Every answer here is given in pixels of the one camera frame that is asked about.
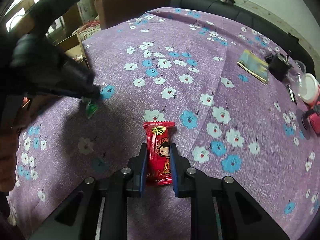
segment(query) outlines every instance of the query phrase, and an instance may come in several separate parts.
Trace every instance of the black leather sofa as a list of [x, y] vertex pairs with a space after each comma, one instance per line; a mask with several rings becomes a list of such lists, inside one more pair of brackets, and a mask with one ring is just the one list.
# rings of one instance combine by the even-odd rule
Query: black leather sofa
[[273, 23], [239, 6], [223, 3], [220, 0], [171, 0], [171, 7], [192, 9], [220, 15], [246, 25], [268, 37], [285, 51], [291, 51], [294, 60], [306, 65], [308, 73], [315, 74], [315, 65], [308, 52], [299, 44], [299, 39], [285, 33]]

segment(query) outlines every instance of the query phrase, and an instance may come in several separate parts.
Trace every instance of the silver screw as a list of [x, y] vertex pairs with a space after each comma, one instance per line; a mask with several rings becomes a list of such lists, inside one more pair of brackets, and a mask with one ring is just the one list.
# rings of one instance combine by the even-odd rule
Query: silver screw
[[187, 168], [187, 173], [189, 173], [189, 174], [195, 174], [196, 172], [197, 172], [197, 170], [194, 167]]
[[85, 184], [91, 184], [94, 182], [94, 178], [93, 177], [87, 177], [85, 180], [84, 180]]
[[224, 181], [225, 181], [226, 183], [230, 184], [230, 183], [233, 183], [233, 182], [234, 182], [234, 179], [233, 179], [233, 177], [226, 176], [226, 177], [224, 178]]
[[128, 167], [125, 167], [125, 168], [122, 168], [122, 169], [121, 169], [121, 172], [122, 172], [123, 174], [128, 174], [128, 173], [131, 172], [131, 169], [128, 168]]

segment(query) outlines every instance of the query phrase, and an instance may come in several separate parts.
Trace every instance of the purple floral tablecloth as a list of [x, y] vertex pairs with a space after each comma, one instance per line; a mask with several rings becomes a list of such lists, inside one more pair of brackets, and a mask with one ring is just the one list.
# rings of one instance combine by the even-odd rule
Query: purple floral tablecloth
[[[236, 64], [244, 49], [263, 58], [281, 48], [227, 18], [175, 8], [83, 44], [103, 101], [87, 119], [79, 99], [62, 98], [21, 133], [9, 200], [25, 235], [84, 178], [126, 166], [146, 142], [144, 121], [175, 121], [171, 141], [192, 166], [233, 176], [290, 239], [306, 230], [319, 206], [319, 138], [304, 138], [281, 82], [264, 85]], [[189, 239], [190, 200], [148, 187], [128, 200], [127, 223], [128, 239]]]

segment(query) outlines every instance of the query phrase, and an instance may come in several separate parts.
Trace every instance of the red snack package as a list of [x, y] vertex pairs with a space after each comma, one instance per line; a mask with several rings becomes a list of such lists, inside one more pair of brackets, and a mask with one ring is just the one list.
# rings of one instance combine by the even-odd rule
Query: red snack package
[[172, 183], [168, 129], [174, 126], [174, 122], [145, 122], [143, 124], [147, 134], [149, 154], [148, 184], [159, 186]]

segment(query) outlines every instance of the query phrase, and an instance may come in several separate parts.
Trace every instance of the cardboard box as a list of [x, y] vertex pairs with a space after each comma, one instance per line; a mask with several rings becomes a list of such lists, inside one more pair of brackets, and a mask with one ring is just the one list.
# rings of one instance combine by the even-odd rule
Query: cardboard box
[[56, 46], [60, 47], [69, 57], [75, 59], [76, 62], [89, 68], [82, 41], [80, 40], [78, 33], [66, 38]]

